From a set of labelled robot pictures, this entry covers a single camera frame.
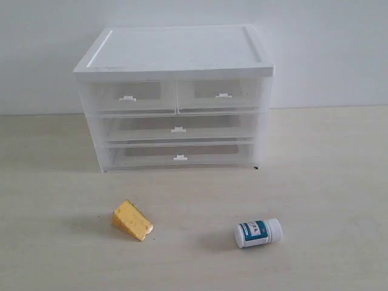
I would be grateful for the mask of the yellow cheese wedge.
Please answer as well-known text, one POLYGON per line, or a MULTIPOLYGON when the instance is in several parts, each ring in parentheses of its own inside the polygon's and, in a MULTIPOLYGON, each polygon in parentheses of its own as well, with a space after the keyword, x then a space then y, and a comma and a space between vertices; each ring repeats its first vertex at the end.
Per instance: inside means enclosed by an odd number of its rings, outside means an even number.
POLYGON ((112 226, 138 241, 143 241, 153 230, 153 224, 128 199, 113 212, 112 226))

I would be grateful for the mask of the white pill bottle blue label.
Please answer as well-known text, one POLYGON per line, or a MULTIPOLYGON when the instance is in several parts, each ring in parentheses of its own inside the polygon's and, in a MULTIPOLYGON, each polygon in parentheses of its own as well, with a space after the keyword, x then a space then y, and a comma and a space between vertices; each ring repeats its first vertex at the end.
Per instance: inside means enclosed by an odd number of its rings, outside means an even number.
POLYGON ((235 228, 235 240, 240 249, 275 243, 282 238, 283 230, 276 218, 244 222, 235 228))

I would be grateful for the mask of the white plastic drawer cabinet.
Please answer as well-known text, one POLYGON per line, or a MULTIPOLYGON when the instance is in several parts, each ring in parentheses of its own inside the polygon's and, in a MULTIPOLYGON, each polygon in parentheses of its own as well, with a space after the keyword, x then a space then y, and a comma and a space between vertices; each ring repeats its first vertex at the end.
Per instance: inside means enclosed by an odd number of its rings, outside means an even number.
POLYGON ((185 166, 248 166, 257 169, 263 156, 269 101, 275 66, 268 58, 252 25, 201 25, 183 27, 106 28, 74 68, 80 95, 99 167, 102 172, 130 169, 185 166), (211 79, 259 79, 258 107, 244 109, 189 110, 178 108, 178 81, 211 79), (97 84, 122 82, 174 82, 174 112, 100 112, 93 97, 97 84), (255 135, 240 138, 157 139, 106 143, 99 120, 120 117, 161 117, 256 114, 255 135), (175 142, 250 141, 254 145, 252 164, 180 165, 113 168, 108 147, 159 145, 175 142))

